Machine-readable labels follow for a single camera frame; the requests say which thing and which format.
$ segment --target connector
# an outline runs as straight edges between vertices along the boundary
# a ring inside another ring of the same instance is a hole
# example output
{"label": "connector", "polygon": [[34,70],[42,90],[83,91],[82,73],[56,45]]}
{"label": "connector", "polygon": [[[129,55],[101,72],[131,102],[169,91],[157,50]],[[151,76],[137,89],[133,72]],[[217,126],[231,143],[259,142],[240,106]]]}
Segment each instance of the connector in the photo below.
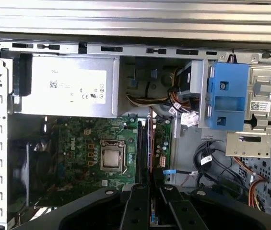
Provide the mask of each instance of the connector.
{"label": "connector", "polygon": [[166,161],[166,157],[161,156],[161,157],[160,157],[160,166],[161,166],[161,167],[165,167],[165,161]]}

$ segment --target green circuit board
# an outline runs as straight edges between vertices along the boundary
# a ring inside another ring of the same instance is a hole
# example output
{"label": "green circuit board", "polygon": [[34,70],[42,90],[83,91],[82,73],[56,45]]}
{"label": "green circuit board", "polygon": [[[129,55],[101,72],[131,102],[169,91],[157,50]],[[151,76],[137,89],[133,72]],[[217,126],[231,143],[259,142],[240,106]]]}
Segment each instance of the green circuit board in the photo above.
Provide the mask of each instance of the green circuit board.
{"label": "green circuit board", "polygon": [[138,121],[72,117],[59,126],[57,182],[39,206],[61,206],[102,187],[135,183]]}
{"label": "green circuit board", "polygon": [[[153,166],[169,168],[171,146],[171,123],[158,121],[154,131]],[[160,165],[160,158],[163,158],[163,165]]]}

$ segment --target sticker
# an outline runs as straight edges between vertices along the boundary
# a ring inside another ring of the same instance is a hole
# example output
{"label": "sticker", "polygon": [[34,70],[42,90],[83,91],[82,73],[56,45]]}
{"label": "sticker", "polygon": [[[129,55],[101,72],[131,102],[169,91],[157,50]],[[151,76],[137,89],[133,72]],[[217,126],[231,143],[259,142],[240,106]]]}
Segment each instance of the sticker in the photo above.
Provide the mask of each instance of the sticker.
{"label": "sticker", "polygon": [[196,175],[198,175],[198,171],[193,171],[193,172],[191,172],[191,174],[190,175],[192,175],[192,176],[196,176]]}
{"label": "sticker", "polygon": [[210,155],[210,156],[202,158],[201,161],[200,161],[200,164],[204,165],[204,164],[206,164],[208,162],[211,162],[211,161],[212,161],[212,156]]}
{"label": "sticker", "polygon": [[199,123],[199,116],[195,112],[183,113],[181,115],[181,124],[187,127],[196,126]]}
{"label": "sticker", "polygon": [[271,102],[250,101],[250,111],[267,112],[271,110]]}
{"label": "sticker", "polygon": [[43,79],[43,90],[51,96],[69,102],[86,104],[106,103],[106,71],[77,69],[70,73],[67,69],[52,70]]}
{"label": "sticker", "polygon": [[174,103],[174,106],[170,107],[170,109],[168,110],[168,112],[171,114],[171,115],[175,115],[177,113],[177,110],[176,109],[180,109],[181,105],[179,103]]}
{"label": "sticker", "polygon": [[107,187],[107,180],[102,180],[101,185]]}
{"label": "sticker", "polygon": [[176,174],[176,170],[175,169],[168,169],[168,170],[163,170],[163,174]]}

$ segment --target power supply label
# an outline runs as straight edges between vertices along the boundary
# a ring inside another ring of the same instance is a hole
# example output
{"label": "power supply label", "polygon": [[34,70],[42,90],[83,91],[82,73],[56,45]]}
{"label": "power supply label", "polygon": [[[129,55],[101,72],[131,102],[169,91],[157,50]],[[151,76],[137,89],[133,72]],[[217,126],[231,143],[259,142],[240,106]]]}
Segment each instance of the power supply label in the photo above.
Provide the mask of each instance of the power supply label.
{"label": "power supply label", "polygon": [[105,70],[52,70],[45,84],[53,95],[64,97],[71,103],[106,103]]}

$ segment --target black wire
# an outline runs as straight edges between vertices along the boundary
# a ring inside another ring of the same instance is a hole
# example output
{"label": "black wire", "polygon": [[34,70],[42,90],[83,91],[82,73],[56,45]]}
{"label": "black wire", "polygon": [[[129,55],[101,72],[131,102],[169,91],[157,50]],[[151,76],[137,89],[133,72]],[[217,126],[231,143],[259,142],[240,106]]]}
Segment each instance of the black wire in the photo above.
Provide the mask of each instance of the black wire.
{"label": "black wire", "polygon": [[225,168],[225,169],[221,172],[221,174],[220,174],[219,176],[223,175],[224,172],[226,172],[227,170],[229,170],[229,169],[232,167],[233,160],[232,160],[231,157],[230,157],[230,160],[231,160],[230,165],[229,165],[227,168]]}
{"label": "black wire", "polygon": [[[195,167],[196,167],[197,170],[199,170],[199,168],[200,168],[200,163],[198,162],[198,155],[199,155],[203,150],[205,150],[205,149],[206,149],[207,153],[210,154],[210,155],[212,155],[212,154],[214,153],[214,152],[210,149],[210,145],[211,145],[211,144],[212,144],[212,142],[206,141],[206,142],[200,144],[200,145],[197,147],[197,149],[195,150],[195,154],[194,154],[194,156],[193,156],[193,162],[194,162],[194,165],[195,165]],[[213,161],[214,161],[215,163],[217,163],[221,168],[225,169],[224,171],[229,171],[230,174],[232,174],[236,180],[239,180],[239,181],[241,182],[241,183],[239,183],[239,182],[234,181],[234,180],[232,181],[233,183],[235,183],[235,184],[237,184],[237,185],[239,185],[239,186],[241,187],[241,190],[240,190],[240,192],[239,192],[239,197],[237,198],[237,199],[240,199],[240,198],[244,195],[244,190],[243,190],[243,189],[246,188],[246,187],[243,185],[243,180],[242,180],[242,178],[241,178],[236,172],[234,172],[234,171],[232,171],[232,170],[229,169],[229,168],[232,166],[232,164],[228,167],[228,169],[226,169],[227,167],[224,166],[223,164],[221,164],[217,159],[215,159],[215,157],[213,157]],[[211,177],[207,172],[205,172],[205,171],[200,171],[200,172],[199,172],[199,175],[197,176],[196,186],[197,186],[197,187],[200,187],[200,180],[201,180],[201,178],[204,176],[207,180],[213,181],[214,183],[218,184],[218,185],[221,186],[221,187],[224,187],[224,188],[227,189],[227,190],[230,190],[230,191],[233,191],[233,192],[235,192],[235,193],[238,193],[238,191],[235,191],[235,190],[233,190],[233,189],[231,189],[231,188],[229,188],[229,187],[227,187],[227,186],[224,186],[223,184],[220,184],[220,183],[219,183],[219,178],[221,177],[222,174],[223,174],[223,172],[222,172],[220,175],[218,175],[217,179],[214,179],[214,178]]]}
{"label": "black wire", "polygon": [[150,81],[147,82],[146,89],[145,89],[145,97],[146,97],[146,98],[148,98],[148,90],[149,90],[149,87],[150,87]]}

